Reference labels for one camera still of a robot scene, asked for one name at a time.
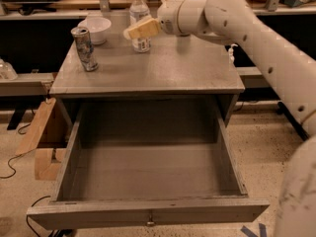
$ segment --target open drawer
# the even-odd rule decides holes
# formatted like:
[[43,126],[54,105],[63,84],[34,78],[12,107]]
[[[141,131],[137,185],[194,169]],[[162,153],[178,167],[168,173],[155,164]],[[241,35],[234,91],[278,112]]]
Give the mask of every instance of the open drawer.
[[83,103],[55,194],[28,216],[46,229],[247,222],[248,198],[212,96]]

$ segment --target plastic bottle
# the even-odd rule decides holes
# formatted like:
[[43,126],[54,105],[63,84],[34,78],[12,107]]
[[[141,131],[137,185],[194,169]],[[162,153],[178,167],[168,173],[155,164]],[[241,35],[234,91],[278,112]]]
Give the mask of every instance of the plastic bottle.
[[[135,24],[149,14],[149,8],[143,0],[133,0],[129,8],[130,24]],[[137,52],[148,51],[150,49],[150,38],[133,39],[132,46]]]

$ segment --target gray countertop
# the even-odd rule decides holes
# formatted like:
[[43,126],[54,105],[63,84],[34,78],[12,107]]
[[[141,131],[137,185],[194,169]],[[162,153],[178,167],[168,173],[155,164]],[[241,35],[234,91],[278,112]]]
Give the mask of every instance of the gray countertop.
[[244,86],[225,48],[194,36],[161,33],[150,51],[137,53],[122,30],[127,11],[106,15],[112,21],[108,41],[96,45],[99,68],[85,72],[73,44],[52,85],[60,98],[151,94],[239,94]]

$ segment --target silver can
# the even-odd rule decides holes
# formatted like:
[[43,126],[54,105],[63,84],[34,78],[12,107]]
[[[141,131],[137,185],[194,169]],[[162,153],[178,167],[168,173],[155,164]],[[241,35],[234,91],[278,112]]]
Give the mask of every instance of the silver can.
[[84,27],[76,27],[71,30],[71,35],[75,39],[77,52],[85,71],[96,70],[98,63],[93,55],[94,48],[91,44],[89,30]]

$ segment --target floor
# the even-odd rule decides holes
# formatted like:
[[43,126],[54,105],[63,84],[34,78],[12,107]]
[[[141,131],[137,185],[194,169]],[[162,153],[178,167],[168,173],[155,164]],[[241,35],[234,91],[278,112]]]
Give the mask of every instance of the floor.
[[[33,118],[32,112],[27,111],[19,127],[8,131],[11,115],[12,111],[0,112],[1,177],[13,173],[7,162],[15,156],[15,150],[23,138],[18,129]],[[273,236],[277,198],[284,171],[290,156],[302,140],[286,117],[277,114],[275,101],[238,103],[227,131],[249,197],[267,198],[271,203],[254,222],[81,229],[74,231],[71,236]],[[11,164],[16,169],[16,174],[12,178],[0,180],[0,236],[37,236],[26,223],[26,211],[36,200],[51,193],[54,182],[35,180],[34,152],[12,160]],[[38,204],[47,202],[46,198]],[[39,236],[48,236],[51,232],[31,220],[30,223]]]

